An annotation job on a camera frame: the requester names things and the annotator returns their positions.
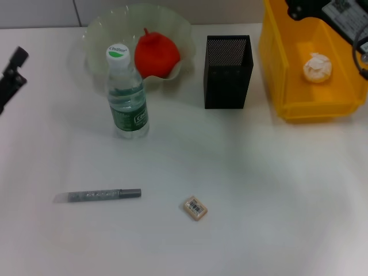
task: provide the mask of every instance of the marker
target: marker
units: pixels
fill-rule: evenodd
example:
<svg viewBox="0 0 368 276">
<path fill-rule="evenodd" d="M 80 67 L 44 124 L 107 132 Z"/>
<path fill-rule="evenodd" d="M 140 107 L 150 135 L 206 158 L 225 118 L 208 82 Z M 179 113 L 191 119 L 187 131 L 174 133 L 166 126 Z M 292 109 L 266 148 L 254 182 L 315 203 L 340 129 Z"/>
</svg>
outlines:
<svg viewBox="0 0 368 276">
<path fill-rule="evenodd" d="M 141 189 L 130 190 L 101 190 L 101 191 L 76 191 L 72 193 L 57 194 L 54 203 L 85 202 L 102 200 L 121 200 L 124 198 L 137 198 L 142 196 Z"/>
</svg>

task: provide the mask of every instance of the crumpled paper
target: crumpled paper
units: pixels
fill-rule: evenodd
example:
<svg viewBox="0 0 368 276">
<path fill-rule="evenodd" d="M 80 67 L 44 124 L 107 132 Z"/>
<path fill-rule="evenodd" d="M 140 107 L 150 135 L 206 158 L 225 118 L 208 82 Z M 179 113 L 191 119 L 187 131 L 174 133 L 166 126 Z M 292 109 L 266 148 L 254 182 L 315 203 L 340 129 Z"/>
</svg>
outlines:
<svg viewBox="0 0 368 276">
<path fill-rule="evenodd" d="M 328 80 L 332 74 L 330 59 L 319 53 L 312 53 L 312 58 L 304 65 L 305 78 L 313 83 L 321 83 Z"/>
</svg>

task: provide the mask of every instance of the green bottle label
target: green bottle label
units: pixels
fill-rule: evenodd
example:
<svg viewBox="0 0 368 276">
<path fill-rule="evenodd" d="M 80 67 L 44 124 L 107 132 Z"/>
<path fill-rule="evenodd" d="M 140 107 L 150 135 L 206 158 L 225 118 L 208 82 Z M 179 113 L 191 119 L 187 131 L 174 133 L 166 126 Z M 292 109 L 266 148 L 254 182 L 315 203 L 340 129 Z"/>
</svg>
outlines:
<svg viewBox="0 0 368 276">
<path fill-rule="evenodd" d="M 137 131 L 148 122 L 147 106 L 144 103 L 132 112 L 121 112 L 111 108 L 116 126 L 122 131 Z"/>
</svg>

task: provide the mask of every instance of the black robot arm part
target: black robot arm part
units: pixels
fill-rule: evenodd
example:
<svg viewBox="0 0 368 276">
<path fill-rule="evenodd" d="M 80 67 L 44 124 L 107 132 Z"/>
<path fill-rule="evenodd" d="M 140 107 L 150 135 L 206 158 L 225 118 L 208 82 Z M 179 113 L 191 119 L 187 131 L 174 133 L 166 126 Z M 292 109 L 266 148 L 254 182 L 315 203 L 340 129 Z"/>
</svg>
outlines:
<svg viewBox="0 0 368 276">
<path fill-rule="evenodd" d="M 0 114 L 7 102 L 27 83 L 27 80 L 18 73 L 18 68 L 23 65 L 27 58 L 28 53 L 18 47 L 2 73 L 3 77 L 0 79 Z"/>
</svg>

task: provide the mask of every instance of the barcode label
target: barcode label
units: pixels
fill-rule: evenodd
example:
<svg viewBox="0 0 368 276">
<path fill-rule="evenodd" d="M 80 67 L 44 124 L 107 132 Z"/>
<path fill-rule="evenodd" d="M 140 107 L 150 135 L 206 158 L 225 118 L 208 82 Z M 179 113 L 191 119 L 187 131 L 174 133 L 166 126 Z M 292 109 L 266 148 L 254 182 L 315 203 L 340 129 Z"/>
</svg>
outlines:
<svg viewBox="0 0 368 276">
<path fill-rule="evenodd" d="M 355 0 L 332 0 L 322 11 L 353 41 L 358 31 L 368 22 L 368 14 Z M 365 36 L 368 36 L 368 28 L 361 38 Z"/>
<path fill-rule="evenodd" d="M 193 211 L 197 215 L 201 214 L 204 211 L 204 209 L 202 208 L 202 206 L 199 206 L 198 205 L 198 202 L 196 200 L 190 201 L 188 207 L 189 207 L 189 209 L 191 211 Z"/>
</svg>

